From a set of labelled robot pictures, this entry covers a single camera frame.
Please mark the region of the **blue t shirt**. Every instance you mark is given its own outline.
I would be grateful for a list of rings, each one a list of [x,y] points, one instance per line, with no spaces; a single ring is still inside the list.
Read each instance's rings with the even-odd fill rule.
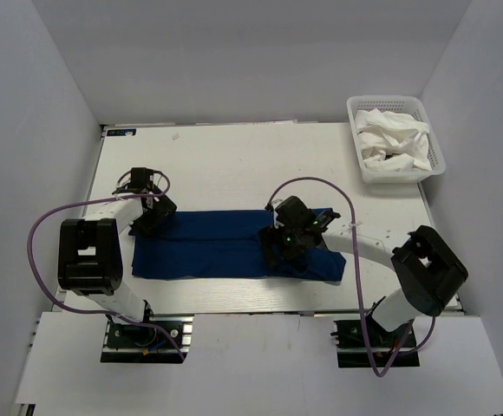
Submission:
[[[294,263],[271,267],[258,232],[271,224],[267,211],[177,211],[149,235],[136,230],[132,275],[147,280],[282,277],[339,283],[346,260],[309,249]]]

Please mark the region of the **white t shirt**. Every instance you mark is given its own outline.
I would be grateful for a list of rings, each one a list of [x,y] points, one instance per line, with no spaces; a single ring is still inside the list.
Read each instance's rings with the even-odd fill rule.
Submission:
[[[428,123],[410,114],[358,110],[355,117],[360,154],[374,172],[430,172]]]

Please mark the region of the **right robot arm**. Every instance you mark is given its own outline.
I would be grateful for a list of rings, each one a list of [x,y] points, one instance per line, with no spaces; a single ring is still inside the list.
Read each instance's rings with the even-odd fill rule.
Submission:
[[[467,268],[428,225],[408,233],[354,224],[326,209],[314,212],[290,196],[266,207],[272,224],[259,231],[265,261],[291,264],[311,249],[351,254],[395,272],[399,289],[366,314],[365,333],[378,346],[418,316],[439,316],[468,278]]]

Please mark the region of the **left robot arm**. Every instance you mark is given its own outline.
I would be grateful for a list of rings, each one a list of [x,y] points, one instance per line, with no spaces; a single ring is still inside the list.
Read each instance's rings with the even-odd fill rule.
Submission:
[[[165,175],[134,167],[121,177],[113,199],[84,218],[62,222],[58,255],[61,289],[84,296],[105,309],[137,345],[152,343],[157,324],[151,308],[123,282],[120,235],[126,229],[149,237],[176,212],[176,204],[156,185]]]

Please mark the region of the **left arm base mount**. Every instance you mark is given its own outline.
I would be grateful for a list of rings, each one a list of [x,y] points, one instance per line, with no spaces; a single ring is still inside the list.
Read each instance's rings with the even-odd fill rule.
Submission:
[[[171,316],[150,322],[164,328],[186,356],[191,343],[193,318]],[[108,322],[101,349],[101,363],[124,364],[181,364],[176,348],[167,337],[152,328]]]

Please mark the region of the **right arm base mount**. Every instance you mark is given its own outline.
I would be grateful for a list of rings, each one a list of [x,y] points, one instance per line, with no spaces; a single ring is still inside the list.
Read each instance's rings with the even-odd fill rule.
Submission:
[[[368,326],[369,342],[373,349],[374,361],[379,369],[383,369],[394,353],[403,337],[408,324],[401,325],[391,333],[383,333]],[[361,322],[359,320],[337,320],[331,336],[336,342],[336,357],[339,368],[369,368]],[[420,359],[417,352],[410,350],[417,346],[415,332],[411,329],[408,338],[395,357],[392,367],[419,367]]]

